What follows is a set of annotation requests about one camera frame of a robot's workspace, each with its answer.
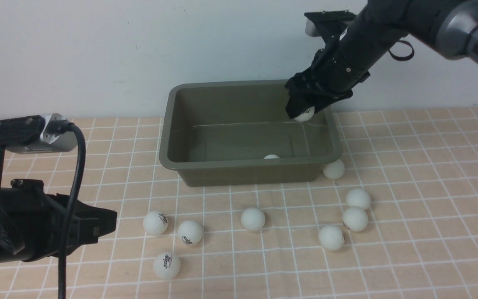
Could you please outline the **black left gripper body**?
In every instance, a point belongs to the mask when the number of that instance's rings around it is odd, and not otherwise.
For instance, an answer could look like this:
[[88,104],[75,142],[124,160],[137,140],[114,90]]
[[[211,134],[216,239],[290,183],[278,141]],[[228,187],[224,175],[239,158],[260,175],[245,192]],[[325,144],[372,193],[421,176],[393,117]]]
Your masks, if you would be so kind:
[[[68,195],[44,193],[43,183],[38,180],[25,180],[22,186],[0,189],[0,207],[23,243],[17,253],[0,244],[0,263],[58,257],[61,223],[68,199]],[[116,211],[77,202],[66,253],[70,255],[83,245],[98,243],[100,237],[113,233],[116,225]]]

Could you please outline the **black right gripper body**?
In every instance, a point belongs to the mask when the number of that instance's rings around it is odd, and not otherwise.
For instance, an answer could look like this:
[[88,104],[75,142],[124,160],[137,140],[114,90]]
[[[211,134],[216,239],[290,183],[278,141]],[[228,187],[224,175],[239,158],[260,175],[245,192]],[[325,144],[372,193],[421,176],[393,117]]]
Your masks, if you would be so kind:
[[320,112],[353,96],[353,87],[370,76],[368,70],[350,66],[336,49],[317,51],[311,66],[296,73],[285,83],[289,100],[286,113],[297,118],[309,108]]

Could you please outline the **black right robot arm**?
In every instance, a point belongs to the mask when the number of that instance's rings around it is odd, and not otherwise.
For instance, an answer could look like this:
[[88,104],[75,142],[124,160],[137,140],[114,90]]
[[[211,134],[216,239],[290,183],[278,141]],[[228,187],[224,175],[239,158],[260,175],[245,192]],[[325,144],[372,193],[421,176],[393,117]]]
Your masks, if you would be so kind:
[[446,59],[478,63],[478,0],[370,0],[358,15],[331,11],[305,17],[307,34],[321,37],[325,47],[285,83],[291,119],[352,97],[353,87],[407,35]]

